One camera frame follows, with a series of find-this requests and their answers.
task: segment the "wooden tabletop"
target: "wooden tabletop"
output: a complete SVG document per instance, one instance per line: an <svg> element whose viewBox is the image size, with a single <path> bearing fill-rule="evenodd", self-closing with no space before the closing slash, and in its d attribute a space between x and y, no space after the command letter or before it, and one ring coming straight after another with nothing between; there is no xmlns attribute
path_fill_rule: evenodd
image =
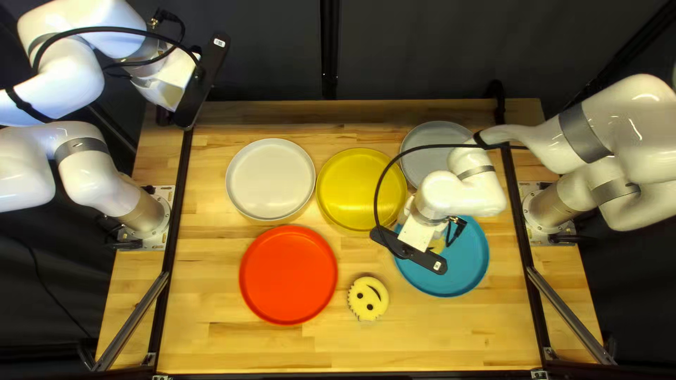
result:
<svg viewBox="0 0 676 380"><path fill-rule="evenodd" d="M284 373L531 369L540 365L525 279L510 210L477 218L490 248L479 286L456 298L421 293L404 280L391 255L366 234L346 235L320 214L313 196L293 221L319 232L339 263L329 306L294 327L263 322L245 305L237 283L248 245L277 224L253 224L225 193L225 172L245 145L279 137L303 147L318 172L334 154L369 147L394 156L406 133L430 120L471 130L495 124L495 101L261 101L206 103L195 127L181 212L176 262L158 371L164 373ZM539 100L508 99L509 123L544 121ZM182 132L153 125L149 108L133 178L141 185L175 183ZM555 181L528 151L513 151L520 181ZM506 191L500 155L489 152ZM162 265L162 252L118 252L97 354L100 355ZM576 247L535 247L536 268L587 328L600 338ZM365 273L391 296L385 315L361 323L347 307L352 281ZM592 361L543 300L552 347L559 356ZM152 312L115 363L138 365L147 352Z"/></svg>

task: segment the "blue plate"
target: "blue plate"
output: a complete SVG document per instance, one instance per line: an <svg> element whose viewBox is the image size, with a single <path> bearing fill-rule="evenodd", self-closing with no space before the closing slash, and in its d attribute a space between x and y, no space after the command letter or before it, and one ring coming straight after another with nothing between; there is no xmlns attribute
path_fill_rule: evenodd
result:
<svg viewBox="0 0 676 380"><path fill-rule="evenodd" d="M476 220L469 216L461 218L467 221L465 230L450 247L441 251L441 256L448 263L448 271L444 275L435 275L411 260L394 259L404 278L418 290L436 297L457 297L474 289L486 274L489 259L486 236ZM458 226L454 223L449 223L449 226L453 236ZM400 225L394 229L396 233L401 230Z"/></svg>

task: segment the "cable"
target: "cable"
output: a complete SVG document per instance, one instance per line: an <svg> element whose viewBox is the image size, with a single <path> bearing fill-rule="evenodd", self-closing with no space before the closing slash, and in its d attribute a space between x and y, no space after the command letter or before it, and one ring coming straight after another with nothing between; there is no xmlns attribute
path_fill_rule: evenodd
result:
<svg viewBox="0 0 676 380"><path fill-rule="evenodd" d="M170 39L169 37L162 36L160 34L152 33L152 32L147 32L145 30L137 30L137 29L131 29L131 28L120 28L118 26L90 26L86 28L75 28L71 30L67 30L65 32L57 33L53 35L52 37L49 37L45 43L43 43L40 48L38 49L37 53L35 53L35 58L33 59L33 67L32 71L34 75L38 74L38 70L40 68L40 60L42 59L42 56L45 54L46 50L52 46L56 41L60 39L64 39L66 37L71 37L76 34L84 34L84 33L95 33L95 32L118 32L118 33L127 33L127 34L136 34L139 36L144 36L144 37L151 37L154 39L162 40L164 42L170 43L171 45L174 45L175 47L178 47L179 49L183 50L187 55L190 56L190 58L195 62L195 70L197 71L199 69L199 72L197 73L198 75L201 74L202 68L199 65L199 60L197 57L195 57L195 54L193 54L190 49L187 47L181 45L180 42L175 41L173 39Z"/></svg>
<svg viewBox="0 0 676 380"><path fill-rule="evenodd" d="M33 252L33 249L31 248L31 246L28 245L28 244L26 244L26 243L24 243L22 240L15 238L15 237L11 237L11 236L7 236L7 237L10 238L10 239L12 239L12 240L14 240L14 241L16 241L16 242L19 243L20 245L23 245L23 246L28 250L28 253L30 254L30 257L33 259L33 263L35 264L35 266L34 266L34 267L35 267L35 275L38 277L38 281L40 281L40 284L43 286L43 288L45 289L45 291L47 292L47 294L49 294L49 296L51 297L51 299L54 300L54 302L55 302L55 303L56 303L56 304L57 304L57 305L58 305L58 306L66 313L66 315L68 316L68 318L70 318L70 320L72 320L73 323L76 324L76 325L80 328L80 330L82 330L82 332L83 332L89 339L93 339L92 336L91 336L91 334L90 334L90 333L89 333L89 332L88 332L88 331L87 331L87 330L86 330L86 329L78 322L77 319L75 319L75 317L74 317L72 314L70 314L70 312L68 311L68 309L66 309L66 307L59 301L58 298L56 298L56 296L54 295L54 293L52 293L51 290L49 290L49 288L47 287L47 284L45 283L45 280L43 280L42 275L40 275L40 269L39 269L39 267L38 267L38 259L37 259L37 257L35 257L35 252Z"/></svg>
<svg viewBox="0 0 676 380"><path fill-rule="evenodd" d="M385 234L383 234L381 230L381 224L380 224L380 219L378 218L378 194L380 193L380 186L383 183L383 179L385 178L385 175L387 174L387 171L394 165L395 162L397 162L400 158L404 157L405 155L412 153L414 151L422 150L422 149L435 149L435 148L483 148L485 150L490 150L490 149L496 149L499 147L507 147L508 149L528 149L528 147L522 147L522 146L512 146L512 145L487 145L486 147L482 147L478 144L430 144L430 145L421 145L419 147L413 147L411 149L407 149L399 154L396 155L390 162L386 165L385 169L383 169L383 173L381 174L380 178L378 179L378 184L376 185L376 193L373 197L373 218L376 221L376 229L378 230L378 235L381 238L381 241L383 242L383 245L387 248L387 250L393 254L395 257L399 257L397 254L394 253L394 250L390 246L390 244L387 242L385 239Z"/></svg>
<svg viewBox="0 0 676 380"><path fill-rule="evenodd" d="M178 25L180 25L180 34L179 34L179 37L178 37L178 42L179 43L183 42L183 37L185 37L185 23L178 16L170 13L169 11L165 11L165 10L162 9L162 10L158 10L157 12L155 12L153 19L155 19L159 22L167 20L167 21L178 23ZM151 58L150 60L134 61L134 62L116 62L116 63L110 64L110 65L104 66L102 68L102 70L106 71L109 68L125 67L125 66L145 66L145 65L154 64L155 62L160 61L160 60L168 57L174 50L176 50L176 45L172 45L169 48L169 50L163 52L162 54L158 55L155 58ZM106 74L113 76L113 77L116 77L116 78L124 78L123 76L120 76L120 75L113 75L113 74L109 74L109 73L106 73Z"/></svg>

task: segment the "yellow sponge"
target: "yellow sponge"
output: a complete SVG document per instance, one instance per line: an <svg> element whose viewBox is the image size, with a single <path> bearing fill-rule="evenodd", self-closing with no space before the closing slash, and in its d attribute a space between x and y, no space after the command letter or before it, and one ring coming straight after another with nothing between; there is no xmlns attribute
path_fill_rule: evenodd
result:
<svg viewBox="0 0 676 380"><path fill-rule="evenodd" d="M389 305L389 294L380 280L360 277L347 291L347 305L358 320L376 320Z"/></svg>

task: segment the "black backdrop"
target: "black backdrop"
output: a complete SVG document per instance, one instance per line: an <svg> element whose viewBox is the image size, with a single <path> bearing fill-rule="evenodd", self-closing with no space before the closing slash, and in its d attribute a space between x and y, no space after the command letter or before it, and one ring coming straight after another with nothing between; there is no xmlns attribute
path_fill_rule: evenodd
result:
<svg viewBox="0 0 676 380"><path fill-rule="evenodd" d="M0 7L0 86L27 77L28 63L11 28L15 19L44 2L0 0L8 10ZM211 100L321 98L318 1L129 2L144 18L158 6L179 15L187 24L187 45L203 44L214 30L232 37ZM540 97L551 116L666 2L343 0L337 97L478 97L489 80L499 78L509 97ZM171 27L162 28L175 33ZM669 79L675 40L672 27L645 54L611 73L608 83L634 72ZM129 135L138 137L146 103L127 82L107 78L97 103ZM83 113L69 118L97 123ZM106 139L118 168L129 173L133 157L113 146L115 138ZM94 336L113 260L101 246L103 231L93 221L96 215L63 193L39 208L0 214L0 236L13 235L35 245L45 279ZM668 239L673 221L616 234L602 220L590 218L581 230L608 239L581 248L600 324L606 336L617 340L619 358L673 362L671 338L676 329L668 326L676 310L669 303L664 306L676 290L669 276L674 268ZM40 239L48 244L37 244ZM2 237L0 283L0 302L7 310L0 313L0 346L82 337L39 287L26 250ZM19 289L18 300L10 289ZM76 361L62 364L84 369ZM9 374L4 365L0 363L0 372Z"/></svg>

